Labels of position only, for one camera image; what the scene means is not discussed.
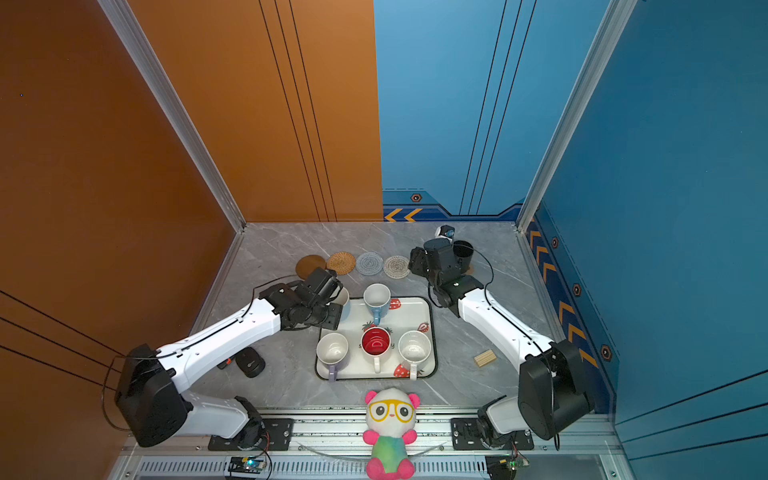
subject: vent grille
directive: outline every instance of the vent grille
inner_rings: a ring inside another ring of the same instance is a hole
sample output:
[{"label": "vent grille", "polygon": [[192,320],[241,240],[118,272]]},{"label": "vent grille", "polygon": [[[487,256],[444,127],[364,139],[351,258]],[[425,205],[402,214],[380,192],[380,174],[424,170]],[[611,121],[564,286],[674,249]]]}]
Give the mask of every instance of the vent grille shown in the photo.
[{"label": "vent grille", "polygon": [[[138,478],[160,477],[227,477],[229,456],[216,457],[144,457]],[[300,455],[274,455],[270,480],[300,480],[302,478],[367,479],[366,461],[351,462],[334,458]],[[474,455],[429,456],[413,460],[416,474],[428,478],[488,478],[485,458]],[[243,475],[241,478],[266,478]]]}]

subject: stuffed toy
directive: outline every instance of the stuffed toy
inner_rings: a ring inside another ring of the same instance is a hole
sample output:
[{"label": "stuffed toy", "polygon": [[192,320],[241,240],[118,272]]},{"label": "stuffed toy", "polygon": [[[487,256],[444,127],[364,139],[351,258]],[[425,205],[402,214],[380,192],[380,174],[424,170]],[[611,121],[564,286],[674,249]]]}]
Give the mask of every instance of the stuffed toy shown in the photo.
[{"label": "stuffed toy", "polygon": [[416,441],[415,410],[421,404],[416,394],[386,389],[366,395],[368,430],[362,440],[373,445],[366,473],[371,480],[411,478],[415,468],[406,453],[406,445]]}]

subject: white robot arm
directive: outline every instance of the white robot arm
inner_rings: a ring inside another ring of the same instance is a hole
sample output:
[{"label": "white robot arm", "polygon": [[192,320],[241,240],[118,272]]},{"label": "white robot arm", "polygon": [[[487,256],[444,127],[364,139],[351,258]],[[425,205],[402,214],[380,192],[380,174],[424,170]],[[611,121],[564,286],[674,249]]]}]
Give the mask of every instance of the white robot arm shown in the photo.
[{"label": "white robot arm", "polygon": [[[504,445],[511,432],[525,429],[550,439],[591,411],[578,350],[568,342],[553,343],[499,305],[464,274],[450,239],[438,237],[414,249],[409,268],[429,280],[440,306],[480,330],[518,370],[518,396],[502,397],[478,412],[484,442]],[[172,435],[218,435],[244,449],[255,445],[262,422],[246,399],[215,399],[189,388],[222,361],[280,330],[298,324],[336,329],[340,306],[329,302],[341,286],[333,271],[317,269],[304,282],[267,288],[259,299],[186,339],[158,350],[146,345],[132,350],[115,402],[138,444],[156,445]]]}]

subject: black cup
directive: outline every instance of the black cup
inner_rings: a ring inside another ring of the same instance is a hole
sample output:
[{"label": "black cup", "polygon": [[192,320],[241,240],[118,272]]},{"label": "black cup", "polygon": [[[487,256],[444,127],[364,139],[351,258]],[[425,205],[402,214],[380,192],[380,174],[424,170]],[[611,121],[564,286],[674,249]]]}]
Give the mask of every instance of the black cup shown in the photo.
[{"label": "black cup", "polygon": [[467,273],[467,270],[469,270],[469,263],[472,262],[472,254],[474,252],[475,248],[467,241],[456,240],[453,242],[453,254],[456,255],[458,266],[462,273]]}]

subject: white tray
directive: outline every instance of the white tray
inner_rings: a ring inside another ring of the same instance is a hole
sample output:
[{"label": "white tray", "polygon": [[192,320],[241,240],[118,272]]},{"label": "white tray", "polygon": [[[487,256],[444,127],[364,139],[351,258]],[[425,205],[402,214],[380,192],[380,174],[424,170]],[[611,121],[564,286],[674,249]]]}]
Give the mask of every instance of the white tray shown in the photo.
[{"label": "white tray", "polygon": [[[393,308],[399,301],[400,307]],[[424,366],[419,370],[418,377],[426,379],[437,371],[437,352],[435,344],[435,330],[432,325],[432,308],[426,299],[420,296],[407,296],[392,299],[389,312],[382,318],[380,327],[389,331],[392,343],[395,344],[389,358],[382,363],[381,373],[373,372],[373,363],[362,353],[360,340],[366,328],[373,325],[373,315],[366,307],[366,303],[358,298],[349,301],[349,315],[339,322],[338,330],[320,330],[318,341],[325,335],[337,332],[344,335],[349,342],[349,363],[339,371],[338,380],[374,380],[374,379],[401,379],[410,380],[409,377],[395,377],[395,369],[403,361],[397,350],[397,342],[400,336],[410,330],[419,329],[432,340],[432,351]],[[328,367],[319,359],[315,360],[315,373],[321,379],[328,379]]]}]

